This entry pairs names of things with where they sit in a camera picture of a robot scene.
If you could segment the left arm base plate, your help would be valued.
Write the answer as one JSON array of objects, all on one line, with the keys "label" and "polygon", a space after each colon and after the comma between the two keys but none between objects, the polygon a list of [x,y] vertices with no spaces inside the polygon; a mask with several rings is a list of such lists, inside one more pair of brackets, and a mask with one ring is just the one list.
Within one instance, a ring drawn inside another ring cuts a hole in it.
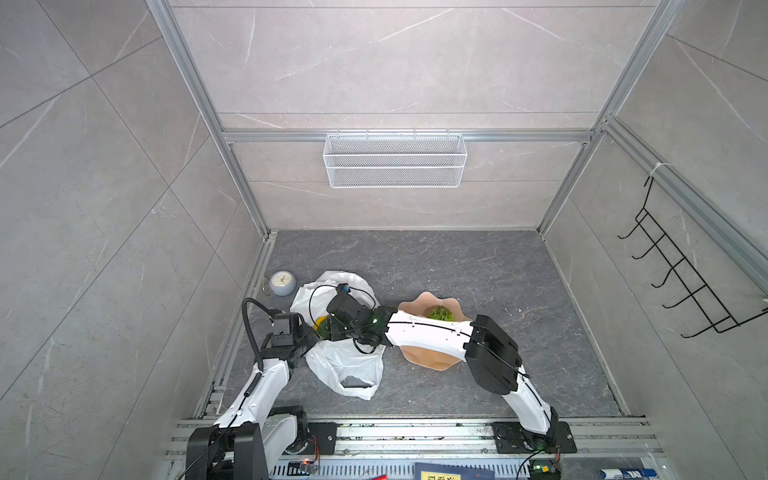
[{"label": "left arm base plate", "polygon": [[339,425],[333,422],[311,422],[298,428],[296,440],[286,449],[290,455],[333,455]]}]

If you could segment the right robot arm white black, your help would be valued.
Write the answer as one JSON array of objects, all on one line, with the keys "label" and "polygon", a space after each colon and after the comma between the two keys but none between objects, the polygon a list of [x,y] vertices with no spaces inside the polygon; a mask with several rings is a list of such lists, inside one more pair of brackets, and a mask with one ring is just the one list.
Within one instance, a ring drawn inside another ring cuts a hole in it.
[{"label": "right robot arm white black", "polygon": [[342,284],[326,307],[333,341],[350,338],[362,345],[419,348],[467,363],[475,382],[501,396],[534,438],[553,442],[558,414],[539,395],[526,373],[515,341],[490,317],[448,322],[359,302]]}]

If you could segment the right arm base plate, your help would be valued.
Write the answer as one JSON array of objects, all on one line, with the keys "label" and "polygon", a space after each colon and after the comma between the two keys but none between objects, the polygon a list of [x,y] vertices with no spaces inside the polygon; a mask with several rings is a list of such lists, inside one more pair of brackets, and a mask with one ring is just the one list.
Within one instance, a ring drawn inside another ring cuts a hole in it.
[{"label": "right arm base plate", "polygon": [[547,434],[529,432],[519,422],[493,422],[491,428],[500,454],[573,454],[578,451],[570,426],[565,422],[557,422]]}]

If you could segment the green textured fake fruit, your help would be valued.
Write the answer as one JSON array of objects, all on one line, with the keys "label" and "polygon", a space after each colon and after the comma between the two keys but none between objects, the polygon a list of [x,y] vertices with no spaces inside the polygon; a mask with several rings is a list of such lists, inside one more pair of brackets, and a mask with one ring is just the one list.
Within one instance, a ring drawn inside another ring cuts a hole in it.
[{"label": "green textured fake fruit", "polygon": [[444,322],[454,322],[454,313],[444,305],[438,305],[431,308],[425,313],[426,317],[432,320],[439,320]]}]

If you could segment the yellow fake banana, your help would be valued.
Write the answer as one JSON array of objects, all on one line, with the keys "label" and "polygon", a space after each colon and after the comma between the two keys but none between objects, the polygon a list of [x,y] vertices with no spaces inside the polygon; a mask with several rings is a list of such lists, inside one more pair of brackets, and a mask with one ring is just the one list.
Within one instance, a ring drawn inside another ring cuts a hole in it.
[{"label": "yellow fake banana", "polygon": [[326,331],[328,328],[328,317],[322,316],[314,320],[314,328],[316,331]]}]

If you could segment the smooth green fake fruit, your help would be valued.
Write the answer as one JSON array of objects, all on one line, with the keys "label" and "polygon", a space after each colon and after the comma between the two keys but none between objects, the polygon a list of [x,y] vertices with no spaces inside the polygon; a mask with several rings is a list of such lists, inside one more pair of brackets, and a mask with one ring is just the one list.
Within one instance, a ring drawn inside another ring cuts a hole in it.
[{"label": "smooth green fake fruit", "polygon": [[323,317],[322,319],[319,319],[315,325],[315,330],[318,337],[321,340],[328,340],[330,338],[330,327],[329,327],[328,318]]}]

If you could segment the white plastic bag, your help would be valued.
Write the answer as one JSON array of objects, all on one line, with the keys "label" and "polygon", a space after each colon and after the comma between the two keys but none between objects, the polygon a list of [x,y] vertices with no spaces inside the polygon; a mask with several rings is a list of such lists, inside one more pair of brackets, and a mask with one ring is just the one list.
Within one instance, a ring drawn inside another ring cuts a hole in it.
[{"label": "white plastic bag", "polygon": [[[379,304],[372,287],[363,277],[351,272],[328,270],[316,281],[297,290],[290,311],[301,314],[304,322],[314,328],[315,319],[327,316],[326,307],[336,295],[336,287],[342,283],[368,292]],[[361,303],[373,306],[373,301],[366,294],[353,291],[352,295]],[[369,401],[382,381],[384,350],[383,346],[379,346],[372,354],[363,354],[355,348],[351,339],[320,339],[305,359],[316,377],[335,393]]]}]

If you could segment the pink scalloped plate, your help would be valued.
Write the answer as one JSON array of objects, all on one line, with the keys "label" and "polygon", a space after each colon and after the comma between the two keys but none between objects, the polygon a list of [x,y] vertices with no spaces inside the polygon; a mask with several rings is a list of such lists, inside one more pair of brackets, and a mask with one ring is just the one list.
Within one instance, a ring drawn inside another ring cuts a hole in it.
[{"label": "pink scalloped plate", "polygon": [[[430,292],[421,293],[410,302],[401,302],[398,310],[411,316],[427,318],[438,307],[444,307],[452,314],[451,322],[468,322],[459,301],[455,298],[438,298]],[[405,343],[398,346],[406,360],[428,369],[445,371],[463,362],[461,347],[467,342],[464,335],[429,326],[415,326],[415,334],[409,334]]]}]

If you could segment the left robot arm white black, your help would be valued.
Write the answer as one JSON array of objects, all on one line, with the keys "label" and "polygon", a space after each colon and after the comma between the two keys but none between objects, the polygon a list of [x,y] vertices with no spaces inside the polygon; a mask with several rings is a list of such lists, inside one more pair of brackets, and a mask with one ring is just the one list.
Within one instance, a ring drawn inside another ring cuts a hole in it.
[{"label": "left robot arm white black", "polygon": [[272,331],[256,349],[252,373],[232,405],[187,442],[182,479],[268,479],[279,458],[305,450],[310,442],[306,412],[299,405],[277,407],[298,361],[316,332],[298,313],[272,316]]}]

